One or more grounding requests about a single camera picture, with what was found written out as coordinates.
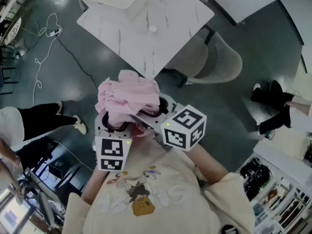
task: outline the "concrete floor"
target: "concrete floor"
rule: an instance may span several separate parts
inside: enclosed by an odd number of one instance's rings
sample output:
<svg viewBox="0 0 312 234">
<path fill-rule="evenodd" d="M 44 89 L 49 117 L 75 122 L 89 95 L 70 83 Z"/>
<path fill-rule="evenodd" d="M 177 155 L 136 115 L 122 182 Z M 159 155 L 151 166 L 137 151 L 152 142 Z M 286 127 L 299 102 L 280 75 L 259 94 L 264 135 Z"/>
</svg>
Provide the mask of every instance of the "concrete floor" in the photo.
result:
<svg viewBox="0 0 312 234">
<path fill-rule="evenodd" d="M 227 169 L 235 171 L 252 153 L 256 144 L 248 132 L 256 121 L 251 115 L 262 114 L 258 105 L 249 102 L 256 82 L 276 79 L 289 87 L 296 74 L 301 45 L 279 3 L 274 2 L 233 27 L 214 10 L 209 25 L 220 33 L 243 59 L 243 70 L 234 81 L 217 85 L 188 85 L 179 89 L 167 74 L 156 77 L 162 93 L 171 95 L 182 104 L 191 104 L 208 117 L 206 136 L 202 145 Z M 121 69 L 132 69 L 118 55 L 77 25 L 82 14 L 78 0 L 34 0 L 33 9 L 25 28 L 37 32 L 46 26 L 51 13 L 57 13 L 63 27 L 61 43 L 73 53 L 81 67 L 92 76 L 96 86 L 107 77 L 116 79 Z M 50 19 L 48 28 L 55 26 Z M 19 84 L 14 93 L 0 97 L 0 106 L 31 107 L 38 64 L 48 52 L 51 38 L 36 37 L 23 32 L 27 48 L 37 44 L 17 63 Z M 39 79 L 42 89 L 36 89 L 35 103 L 65 101 L 64 114 L 77 114 L 86 123 L 88 134 L 82 136 L 71 126 L 63 127 L 51 137 L 67 145 L 80 159 L 94 167 L 95 155 L 91 150 L 94 140 L 94 119 L 97 115 L 97 88 L 79 67 L 73 56 L 55 41 L 47 61 L 42 65 Z M 86 180 L 90 172 L 82 169 L 78 180 Z"/>
</svg>

